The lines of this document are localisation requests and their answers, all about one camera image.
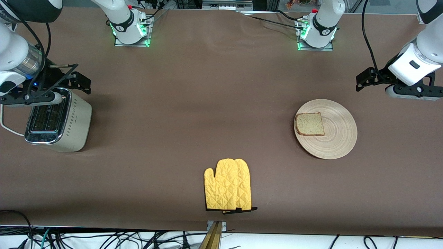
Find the yellow oven mitt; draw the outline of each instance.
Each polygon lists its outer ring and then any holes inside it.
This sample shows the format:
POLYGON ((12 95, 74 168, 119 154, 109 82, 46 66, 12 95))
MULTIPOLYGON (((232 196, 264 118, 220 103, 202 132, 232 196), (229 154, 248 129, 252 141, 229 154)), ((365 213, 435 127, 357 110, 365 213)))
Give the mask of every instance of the yellow oven mitt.
POLYGON ((216 171, 205 170, 206 210, 223 211, 223 214, 250 212, 252 207, 251 178, 242 159, 223 159, 216 171))

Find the toaster power cord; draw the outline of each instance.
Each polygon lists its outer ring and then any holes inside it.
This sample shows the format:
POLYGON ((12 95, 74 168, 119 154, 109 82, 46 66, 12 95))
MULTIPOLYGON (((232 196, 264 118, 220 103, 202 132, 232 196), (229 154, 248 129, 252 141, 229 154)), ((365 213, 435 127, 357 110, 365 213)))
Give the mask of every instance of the toaster power cord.
POLYGON ((5 128, 6 130, 8 130, 16 135, 25 136, 24 134, 18 133, 16 131, 6 127, 6 125, 3 124, 3 105, 2 104, 0 104, 0 125, 1 125, 1 127, 5 128))

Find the table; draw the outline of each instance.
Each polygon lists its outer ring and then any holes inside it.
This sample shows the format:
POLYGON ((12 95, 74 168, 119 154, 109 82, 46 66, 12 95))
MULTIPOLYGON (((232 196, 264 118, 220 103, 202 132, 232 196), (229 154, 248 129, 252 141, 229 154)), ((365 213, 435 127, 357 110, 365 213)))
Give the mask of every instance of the table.
MULTIPOLYGON (((65 8, 49 57, 92 80, 92 94, 79 93, 93 107, 89 138, 57 153, 0 129, 0 208, 35 225, 204 230, 223 219, 236 232, 441 235, 443 101, 355 92, 371 66, 360 19, 343 16, 334 52, 309 52, 297 51, 291 28, 237 12, 169 11, 151 47, 132 48, 113 47, 100 9, 65 8), (294 114, 317 98, 357 123, 341 159, 312 157, 295 138, 294 114), (248 163, 258 210, 205 211, 203 172, 224 158, 248 163)), ((366 21, 380 67, 424 28, 414 15, 366 21)), ((33 27, 45 40, 45 26, 33 27)), ((23 131, 29 109, 5 109, 23 131)))

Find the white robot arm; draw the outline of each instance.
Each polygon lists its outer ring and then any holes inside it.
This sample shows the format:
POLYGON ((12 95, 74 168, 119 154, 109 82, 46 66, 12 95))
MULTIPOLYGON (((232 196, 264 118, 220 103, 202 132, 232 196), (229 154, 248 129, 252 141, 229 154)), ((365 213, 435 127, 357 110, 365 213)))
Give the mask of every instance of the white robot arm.
POLYGON ((443 0, 417 0, 426 27, 401 50, 389 70, 404 84, 412 86, 443 63, 443 0))
MULTIPOLYGON (((132 9, 124 0, 92 1, 105 12, 114 35, 121 43, 133 44, 147 36, 144 26, 149 18, 146 18, 144 12, 132 9)), ((57 83, 63 77, 60 69, 54 68, 56 65, 45 58, 41 50, 2 24, 10 25, 23 21, 53 22, 60 15, 62 6, 62 0, 0 0, 0 104, 9 106, 57 104, 60 101, 59 94, 46 93, 45 90, 60 83, 65 87, 77 85, 77 89, 90 92, 89 79, 77 72, 57 83), (51 73, 55 71, 55 74, 47 78, 48 74, 42 74, 43 71, 51 73), (26 84, 27 80, 31 82, 30 86, 26 84), (34 91, 25 89, 20 93, 17 92, 17 87, 21 84, 34 91), (37 87, 40 93, 44 93, 42 96, 36 93, 37 87)))
POLYGON ((385 68, 370 67, 356 77, 356 90, 366 86, 390 84, 390 97, 437 100, 443 87, 434 86, 435 71, 443 65, 443 0, 417 0, 420 17, 426 27, 408 42, 385 68))
POLYGON ((334 38, 338 21, 345 9, 343 0, 325 0, 317 13, 304 17, 308 19, 308 26, 300 38, 311 47, 325 47, 334 38))

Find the wooden plate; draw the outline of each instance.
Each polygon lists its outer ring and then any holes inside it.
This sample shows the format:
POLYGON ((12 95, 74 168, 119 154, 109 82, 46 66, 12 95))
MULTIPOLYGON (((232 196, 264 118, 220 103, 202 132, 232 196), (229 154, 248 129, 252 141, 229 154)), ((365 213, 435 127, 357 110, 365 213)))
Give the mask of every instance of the wooden plate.
POLYGON ((294 131, 300 144, 310 154, 321 159, 337 159, 346 156, 357 142, 357 125, 346 108, 341 104, 327 100, 316 99, 304 104, 298 110, 300 113, 318 113, 322 115, 324 136, 302 136, 294 131))

